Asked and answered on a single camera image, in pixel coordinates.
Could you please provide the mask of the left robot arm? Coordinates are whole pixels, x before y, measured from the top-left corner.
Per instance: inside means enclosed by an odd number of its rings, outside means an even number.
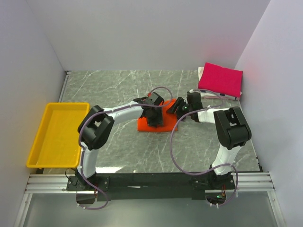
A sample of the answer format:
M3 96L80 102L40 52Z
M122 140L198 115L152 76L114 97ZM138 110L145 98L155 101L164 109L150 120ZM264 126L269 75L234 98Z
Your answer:
M121 106L102 109L95 105L90 109L78 127L81 158L76 176L82 189L89 190L94 186L98 150L106 144L113 126L141 118L153 128L163 126L162 104L164 99L152 92Z

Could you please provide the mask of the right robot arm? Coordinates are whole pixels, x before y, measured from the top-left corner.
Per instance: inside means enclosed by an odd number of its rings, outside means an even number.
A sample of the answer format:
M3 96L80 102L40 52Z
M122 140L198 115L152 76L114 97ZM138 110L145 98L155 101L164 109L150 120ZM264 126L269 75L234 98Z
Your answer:
M220 105L203 107L201 101L203 93L213 94L223 102L223 97L218 93L205 89L193 89L187 92L186 99L178 97L175 103L166 111L168 114L176 114L178 119L170 136L170 156L177 169L187 175L198 176L212 172L213 174L208 176L208 184L210 187L218 189L224 184L223 175L229 174L232 169L235 172L237 171L233 165L234 160L241 147L251 139L252 134L240 107L223 109L219 109ZM195 122L212 123L216 127L220 146L215 161L210 165L210 169L204 172L191 173L183 170L173 156L172 139L174 131L178 124L187 116L190 116Z

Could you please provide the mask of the orange t shirt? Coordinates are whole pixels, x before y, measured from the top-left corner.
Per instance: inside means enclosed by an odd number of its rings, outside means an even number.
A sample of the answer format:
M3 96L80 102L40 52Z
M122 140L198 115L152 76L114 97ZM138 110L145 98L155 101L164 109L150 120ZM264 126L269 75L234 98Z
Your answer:
M137 121L137 130L139 132L170 132L173 130L175 124L177 123L177 116L174 113L166 113L166 111L173 106L176 99L162 108L163 126L152 127L148 126L147 118L139 118Z

